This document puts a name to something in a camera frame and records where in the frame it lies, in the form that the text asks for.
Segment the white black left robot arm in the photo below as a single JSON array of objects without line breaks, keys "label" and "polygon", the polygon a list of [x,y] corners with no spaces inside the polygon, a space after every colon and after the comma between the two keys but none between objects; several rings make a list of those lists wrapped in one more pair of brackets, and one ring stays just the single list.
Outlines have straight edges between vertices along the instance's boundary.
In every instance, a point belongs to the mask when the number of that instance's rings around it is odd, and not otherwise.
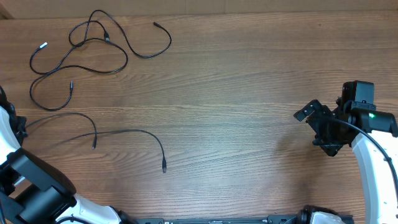
[{"label": "white black left robot arm", "polygon": [[2,223],[134,223],[122,210],[79,196],[62,172],[23,149],[25,122],[2,91]]}]

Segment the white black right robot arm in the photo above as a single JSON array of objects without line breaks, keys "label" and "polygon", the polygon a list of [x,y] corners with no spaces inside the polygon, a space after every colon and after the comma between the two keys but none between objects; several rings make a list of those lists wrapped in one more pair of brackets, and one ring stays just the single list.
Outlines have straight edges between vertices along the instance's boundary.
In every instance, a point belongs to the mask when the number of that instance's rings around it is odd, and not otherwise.
[{"label": "white black right robot arm", "polygon": [[312,100],[294,114],[315,132],[313,145],[328,156],[345,145],[358,162],[366,223],[397,223],[397,122],[392,113],[377,111],[374,84],[346,82],[337,107],[330,110]]}]

